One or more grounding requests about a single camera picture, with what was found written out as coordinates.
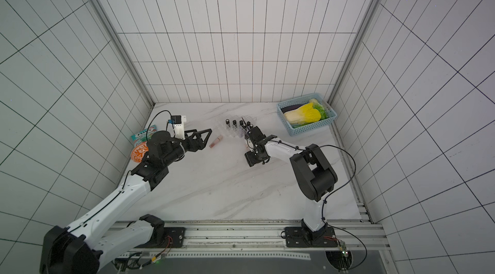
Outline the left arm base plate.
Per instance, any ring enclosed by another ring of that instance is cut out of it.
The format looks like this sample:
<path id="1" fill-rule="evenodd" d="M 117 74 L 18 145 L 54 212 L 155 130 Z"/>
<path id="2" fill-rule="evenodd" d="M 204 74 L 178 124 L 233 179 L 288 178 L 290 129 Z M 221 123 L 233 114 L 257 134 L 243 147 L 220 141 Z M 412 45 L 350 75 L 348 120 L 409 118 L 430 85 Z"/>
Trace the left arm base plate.
<path id="1" fill-rule="evenodd" d="M 154 248 L 182 248 L 185 239 L 186 228 L 173 227 L 163 228 L 158 231 Z"/>

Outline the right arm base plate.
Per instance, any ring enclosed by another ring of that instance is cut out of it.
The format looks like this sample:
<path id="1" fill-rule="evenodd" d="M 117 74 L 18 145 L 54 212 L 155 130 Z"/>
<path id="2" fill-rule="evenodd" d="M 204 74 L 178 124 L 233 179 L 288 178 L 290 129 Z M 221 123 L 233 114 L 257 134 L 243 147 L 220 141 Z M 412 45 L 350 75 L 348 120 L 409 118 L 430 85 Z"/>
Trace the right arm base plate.
<path id="1" fill-rule="evenodd" d="M 334 229 L 324 227 L 311 231 L 306 227 L 286 227 L 281 233 L 288 248 L 337 248 Z"/>

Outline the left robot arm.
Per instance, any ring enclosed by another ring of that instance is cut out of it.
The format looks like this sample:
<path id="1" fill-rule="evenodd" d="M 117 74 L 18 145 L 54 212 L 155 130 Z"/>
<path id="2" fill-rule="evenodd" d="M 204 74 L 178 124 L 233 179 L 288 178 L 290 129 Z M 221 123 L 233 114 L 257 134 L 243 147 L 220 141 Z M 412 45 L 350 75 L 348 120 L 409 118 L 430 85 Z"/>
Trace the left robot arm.
<path id="1" fill-rule="evenodd" d="M 43 239 L 40 273 L 97 273 L 133 248 L 182 246 L 183 229 L 167 228 L 146 214 L 111 235 L 107 231 L 169 173 L 169 166 L 188 152 L 207 146 L 211 129 L 188 130 L 181 139 L 159 131 L 148 141 L 142 161 L 124 181 L 87 214 L 66 227 L 54 226 Z"/>

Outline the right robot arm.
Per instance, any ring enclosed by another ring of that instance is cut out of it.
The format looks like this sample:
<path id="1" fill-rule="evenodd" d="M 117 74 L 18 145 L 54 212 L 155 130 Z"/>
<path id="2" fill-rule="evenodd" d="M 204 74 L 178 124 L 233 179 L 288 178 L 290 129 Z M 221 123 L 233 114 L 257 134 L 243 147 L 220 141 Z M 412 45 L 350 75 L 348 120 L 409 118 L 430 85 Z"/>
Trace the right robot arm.
<path id="1" fill-rule="evenodd" d="M 296 146 L 274 135 L 264 135 L 257 126 L 245 133 L 245 139 L 250 148 L 245 153 L 249 166 L 266 164 L 270 159 L 290 164 L 296 183 L 307 200 L 302 230 L 311 240 L 323 236 L 326 231 L 324 198 L 333 191 L 338 176 L 320 147 L 315 144 Z"/>

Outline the peach lip gloss tube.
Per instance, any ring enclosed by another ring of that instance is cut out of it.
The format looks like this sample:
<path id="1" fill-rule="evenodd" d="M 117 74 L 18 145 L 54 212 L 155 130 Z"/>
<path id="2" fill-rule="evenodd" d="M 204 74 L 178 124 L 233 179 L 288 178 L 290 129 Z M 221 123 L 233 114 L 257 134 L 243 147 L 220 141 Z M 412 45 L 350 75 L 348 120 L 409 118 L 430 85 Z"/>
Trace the peach lip gloss tube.
<path id="1" fill-rule="evenodd" d="M 220 141 L 222 141 L 222 140 L 223 140 L 223 138 L 224 138 L 224 137 L 223 137 L 222 135 L 218 136 L 218 137 L 217 137 L 217 138 L 216 138 L 216 139 L 215 139 L 215 140 L 214 140 L 214 141 L 210 144 L 210 148 L 213 148 L 213 147 L 215 147 L 217 144 L 219 144 L 219 142 L 220 142 Z"/>

